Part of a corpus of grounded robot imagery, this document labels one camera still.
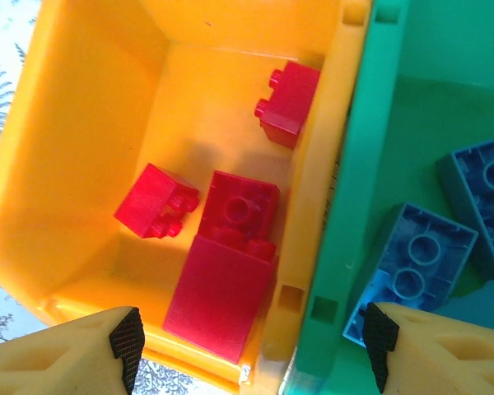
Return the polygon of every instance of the yellow plastic bin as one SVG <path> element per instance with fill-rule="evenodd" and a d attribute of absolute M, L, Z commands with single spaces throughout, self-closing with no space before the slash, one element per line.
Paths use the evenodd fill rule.
<path fill-rule="evenodd" d="M 260 350 L 291 357 L 370 3 L 45 0 L 0 141 L 0 284 L 50 324 L 136 305 L 147 358 L 232 392 Z M 294 151 L 253 116 L 287 60 L 322 68 Z M 203 205 L 174 239 L 131 234 L 113 214 L 148 162 L 203 194 L 214 170 L 282 191 L 277 283 L 238 365 L 161 330 Z"/>

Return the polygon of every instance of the green plastic bin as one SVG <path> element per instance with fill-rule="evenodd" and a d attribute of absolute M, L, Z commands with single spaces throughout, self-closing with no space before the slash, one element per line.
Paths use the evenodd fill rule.
<path fill-rule="evenodd" d="M 352 284 L 391 207 L 454 218 L 436 161 L 494 138 L 494 0 L 376 0 L 337 191 L 286 393 L 378 393 L 342 337 Z M 482 284 L 468 262 L 455 295 Z"/>

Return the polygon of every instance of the black rubber pad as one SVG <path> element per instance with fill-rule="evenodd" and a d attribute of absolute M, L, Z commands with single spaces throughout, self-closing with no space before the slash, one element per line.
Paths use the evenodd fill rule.
<path fill-rule="evenodd" d="M 373 303 L 369 303 L 365 318 L 362 338 L 371 361 L 375 382 L 380 393 L 384 392 L 388 379 L 388 351 L 395 350 L 398 336 L 398 324 L 384 314 Z"/>
<path fill-rule="evenodd" d="M 134 307 L 110 334 L 110 345 L 114 357 L 123 360 L 123 383 L 126 392 L 131 395 L 142 348 L 145 346 L 145 332 L 137 307 Z"/>

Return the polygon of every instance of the white patterned surface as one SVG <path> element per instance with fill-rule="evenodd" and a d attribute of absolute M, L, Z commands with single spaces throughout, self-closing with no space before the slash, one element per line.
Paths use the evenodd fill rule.
<path fill-rule="evenodd" d="M 20 77 L 39 8 L 40 0 L 0 0 L 0 132 Z M 0 288 L 0 343 L 43 328 L 42 322 Z M 133 393 L 224 394 L 206 383 L 148 360 L 141 361 Z"/>

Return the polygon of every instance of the blue toy brick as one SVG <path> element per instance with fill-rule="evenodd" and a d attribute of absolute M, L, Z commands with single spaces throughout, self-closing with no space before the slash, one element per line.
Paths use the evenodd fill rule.
<path fill-rule="evenodd" d="M 434 313 L 494 329 L 494 280 L 469 295 L 450 299 Z"/>
<path fill-rule="evenodd" d="M 474 264 L 494 280 L 494 140 L 452 152 L 438 168 L 455 215 L 480 234 Z"/>
<path fill-rule="evenodd" d="M 370 302 L 426 311 L 443 305 L 477 237 L 475 230 L 412 204 L 396 208 L 371 250 L 367 266 L 374 271 L 362 275 L 368 282 L 343 335 L 364 346 L 363 314 Z"/>

